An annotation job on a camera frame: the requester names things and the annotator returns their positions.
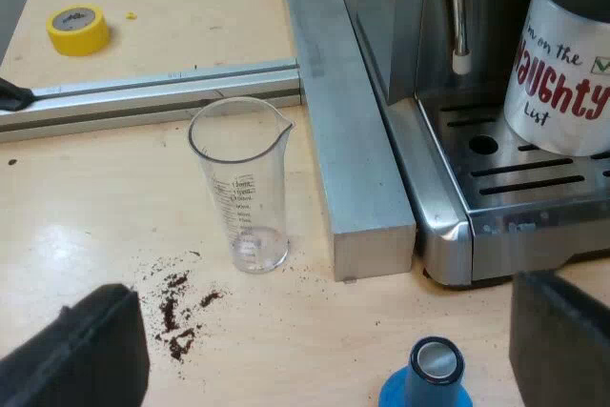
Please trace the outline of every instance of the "metal panel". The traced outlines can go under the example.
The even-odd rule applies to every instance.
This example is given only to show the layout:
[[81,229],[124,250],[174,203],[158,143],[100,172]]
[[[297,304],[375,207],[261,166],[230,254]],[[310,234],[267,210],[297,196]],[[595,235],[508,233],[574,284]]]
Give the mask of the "metal panel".
[[287,1],[335,278],[405,272],[415,221],[343,0]]
[[422,100],[469,212],[610,194],[602,162],[531,150],[509,128],[501,102],[492,92]]
[[0,111],[0,141],[188,119],[224,97],[252,95],[277,107],[300,103],[295,61],[222,71],[83,83],[34,90],[42,100],[20,112]]
[[[351,5],[357,0],[345,0]],[[354,21],[356,37],[363,43],[363,32]],[[368,69],[373,57],[366,47],[362,56]],[[472,236],[470,223],[456,188],[437,154],[417,101],[406,98],[394,105],[385,103],[382,83],[373,72],[371,81],[384,117],[387,132],[402,179],[411,196],[417,216],[417,252],[423,257],[428,274],[445,285],[470,285],[472,281]]]
[[358,0],[357,22],[364,31],[360,45],[374,57],[371,69],[390,104],[415,93],[422,4],[423,0]]

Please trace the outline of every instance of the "wooden table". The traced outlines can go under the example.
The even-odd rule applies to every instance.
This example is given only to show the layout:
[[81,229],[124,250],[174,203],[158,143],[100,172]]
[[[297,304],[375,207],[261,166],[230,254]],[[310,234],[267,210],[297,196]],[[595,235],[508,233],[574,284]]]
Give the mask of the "wooden table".
[[[12,55],[20,46],[11,43]],[[0,355],[62,305],[120,281],[142,295],[147,407],[375,406],[384,380],[428,335],[463,352],[476,405],[521,405],[508,359],[509,283],[443,289],[419,263],[405,275],[333,282],[306,108],[283,112],[296,123],[286,152],[291,254],[265,275],[231,264],[186,122],[0,145]],[[194,327],[196,340],[180,363],[155,336],[164,278],[185,271],[178,324]],[[610,260],[562,274],[610,303]],[[196,305],[212,291],[223,297]],[[187,308],[188,321],[179,313]]]

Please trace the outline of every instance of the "glass measuring cup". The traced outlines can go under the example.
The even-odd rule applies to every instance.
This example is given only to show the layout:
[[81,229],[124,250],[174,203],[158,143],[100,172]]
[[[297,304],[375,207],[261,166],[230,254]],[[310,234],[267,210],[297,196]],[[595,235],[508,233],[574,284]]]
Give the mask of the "glass measuring cup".
[[208,105],[189,127],[240,271],[269,272],[288,254],[284,152],[294,126],[264,100],[234,97]]

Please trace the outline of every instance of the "black handle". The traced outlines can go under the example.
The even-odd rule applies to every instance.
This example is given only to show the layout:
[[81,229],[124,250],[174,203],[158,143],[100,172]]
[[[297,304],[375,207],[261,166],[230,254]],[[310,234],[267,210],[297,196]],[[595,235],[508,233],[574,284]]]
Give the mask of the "black handle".
[[0,110],[17,112],[25,109],[36,100],[34,93],[27,88],[19,88],[10,81],[0,78]]

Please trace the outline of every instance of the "metal cylinder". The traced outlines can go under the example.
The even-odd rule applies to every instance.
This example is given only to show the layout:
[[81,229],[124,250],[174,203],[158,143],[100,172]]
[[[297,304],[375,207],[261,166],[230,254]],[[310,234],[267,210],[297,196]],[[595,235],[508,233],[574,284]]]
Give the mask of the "metal cylinder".
[[464,358],[444,337],[425,337],[413,347],[405,382],[405,405],[458,405]]

